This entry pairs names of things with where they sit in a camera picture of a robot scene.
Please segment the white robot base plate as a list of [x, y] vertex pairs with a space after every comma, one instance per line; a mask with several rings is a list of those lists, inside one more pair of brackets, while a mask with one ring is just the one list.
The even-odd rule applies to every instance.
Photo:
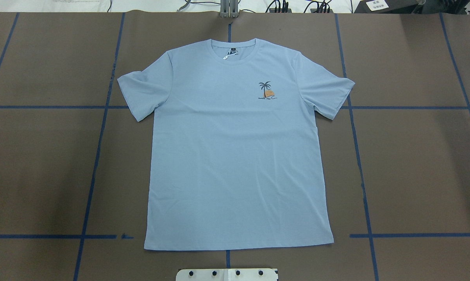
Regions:
[[176, 281], [278, 281], [278, 270], [271, 268], [183, 269]]

